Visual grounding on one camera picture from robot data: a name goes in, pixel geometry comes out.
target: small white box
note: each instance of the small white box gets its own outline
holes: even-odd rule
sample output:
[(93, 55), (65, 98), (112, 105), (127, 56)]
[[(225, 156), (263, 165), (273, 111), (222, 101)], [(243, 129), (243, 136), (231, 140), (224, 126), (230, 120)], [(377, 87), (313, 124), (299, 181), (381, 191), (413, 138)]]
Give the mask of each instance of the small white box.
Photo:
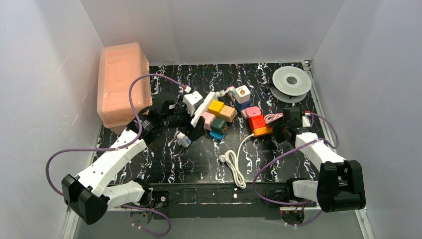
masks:
[(250, 91), (246, 86), (236, 88), (234, 98), (239, 104), (245, 103), (250, 99)]
[(186, 109), (191, 116), (202, 102), (204, 102), (204, 99), (198, 91), (194, 91), (193, 93), (183, 96), (183, 103), (186, 104)]

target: pink plastic container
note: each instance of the pink plastic container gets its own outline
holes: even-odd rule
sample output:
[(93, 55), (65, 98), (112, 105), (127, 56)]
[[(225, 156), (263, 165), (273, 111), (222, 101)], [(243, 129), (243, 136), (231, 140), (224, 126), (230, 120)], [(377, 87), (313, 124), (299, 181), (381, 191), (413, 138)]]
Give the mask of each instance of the pink plastic container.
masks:
[[(129, 103), (130, 84), (139, 76), (148, 73), (148, 59), (138, 43), (102, 49), (98, 73), (97, 112), (105, 127), (117, 134), (123, 132), (134, 118)], [(132, 101), (137, 113), (152, 105), (149, 77), (134, 85)]]

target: yellow block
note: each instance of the yellow block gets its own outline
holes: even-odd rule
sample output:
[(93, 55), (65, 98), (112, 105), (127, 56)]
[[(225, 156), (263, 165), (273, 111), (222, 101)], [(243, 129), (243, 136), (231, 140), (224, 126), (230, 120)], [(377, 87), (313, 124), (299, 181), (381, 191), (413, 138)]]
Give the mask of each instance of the yellow block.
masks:
[(263, 136), (263, 135), (267, 135), (267, 134), (272, 134), (273, 130), (268, 126), (265, 126), (265, 127), (262, 127), (262, 128), (256, 128), (252, 132), (255, 135), (254, 137), (259, 137), (259, 136)]
[(220, 101), (213, 100), (208, 106), (208, 112), (220, 118), (220, 111), (223, 109), (224, 103)]

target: white power strip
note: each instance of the white power strip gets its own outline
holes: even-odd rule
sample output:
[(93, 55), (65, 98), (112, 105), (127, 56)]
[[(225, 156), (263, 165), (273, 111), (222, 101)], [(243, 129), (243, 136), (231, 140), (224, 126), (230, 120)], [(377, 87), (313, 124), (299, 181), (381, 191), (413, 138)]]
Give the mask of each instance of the white power strip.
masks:
[(198, 107), (198, 109), (195, 111), (195, 116), (191, 120), (191, 125), (193, 127), (197, 126), (199, 117), (202, 116), (202, 114), (207, 111), (208, 106), (210, 106), (211, 102), (217, 100), (217, 94), (215, 92), (209, 92), (207, 97), (205, 97), (204, 102)]

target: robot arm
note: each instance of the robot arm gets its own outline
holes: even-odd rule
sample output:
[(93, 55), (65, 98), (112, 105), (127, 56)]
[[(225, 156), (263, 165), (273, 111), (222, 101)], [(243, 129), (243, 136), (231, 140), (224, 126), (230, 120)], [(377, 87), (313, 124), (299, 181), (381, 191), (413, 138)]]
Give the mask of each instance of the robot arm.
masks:
[[(299, 147), (318, 139), (317, 134), (303, 127), (304, 113), (299, 108), (286, 108), (283, 117), (270, 123), (278, 142), (287, 140)], [(356, 160), (346, 160), (318, 141), (300, 149), (319, 169), (318, 181), (290, 179), (287, 198), (318, 202), (324, 212), (363, 209), (366, 204), (362, 167)]]
[[(75, 177), (68, 174), (63, 178), (65, 203), (88, 225), (98, 221), (107, 209), (148, 201), (147, 195), (152, 192), (152, 188), (141, 179), (111, 187), (108, 184), (134, 156), (161, 135), (163, 127), (186, 126), (189, 123), (186, 105), (175, 102), (175, 98), (174, 94), (168, 92), (156, 95), (153, 105), (138, 114), (142, 124), (140, 138), (126, 148), (105, 152)], [(144, 116), (142, 113), (146, 110), (149, 113)], [(139, 128), (136, 120), (130, 122), (111, 148), (132, 141), (137, 137)]]

